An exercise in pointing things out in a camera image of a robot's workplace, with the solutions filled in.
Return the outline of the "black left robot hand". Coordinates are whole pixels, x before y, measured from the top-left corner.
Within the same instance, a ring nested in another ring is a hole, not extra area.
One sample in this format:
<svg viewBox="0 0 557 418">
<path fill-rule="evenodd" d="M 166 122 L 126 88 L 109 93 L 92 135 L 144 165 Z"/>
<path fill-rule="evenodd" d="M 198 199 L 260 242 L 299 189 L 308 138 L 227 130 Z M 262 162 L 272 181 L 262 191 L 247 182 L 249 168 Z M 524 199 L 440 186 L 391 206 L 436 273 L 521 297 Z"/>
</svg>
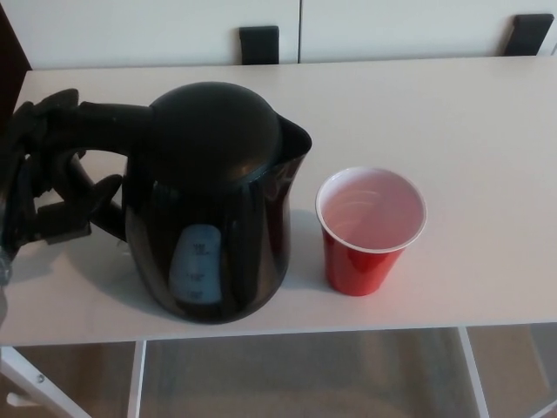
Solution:
<svg viewBox="0 0 557 418">
<path fill-rule="evenodd" d="M 1 265 L 9 268 L 22 246 L 82 238 L 98 226 L 124 239 L 124 215 L 113 198 L 120 174 L 93 182 L 80 160 L 100 123 L 111 118 L 80 102 L 77 90 L 19 106 L 1 136 Z"/>
</svg>

